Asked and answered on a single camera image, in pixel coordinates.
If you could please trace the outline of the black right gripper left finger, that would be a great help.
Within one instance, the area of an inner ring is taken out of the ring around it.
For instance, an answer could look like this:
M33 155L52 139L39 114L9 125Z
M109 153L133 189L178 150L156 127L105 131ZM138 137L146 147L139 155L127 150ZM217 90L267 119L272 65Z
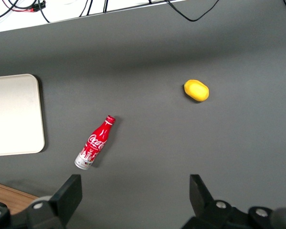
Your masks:
M73 174L52 196L38 198L30 204L27 228L65 229L81 200L81 175Z

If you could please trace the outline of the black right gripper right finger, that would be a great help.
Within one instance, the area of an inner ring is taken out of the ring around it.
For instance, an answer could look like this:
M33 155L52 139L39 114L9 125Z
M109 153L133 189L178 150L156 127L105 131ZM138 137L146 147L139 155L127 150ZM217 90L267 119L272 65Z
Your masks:
M224 200L215 200L199 175L190 175L190 202L195 216L184 229L249 229L248 216Z

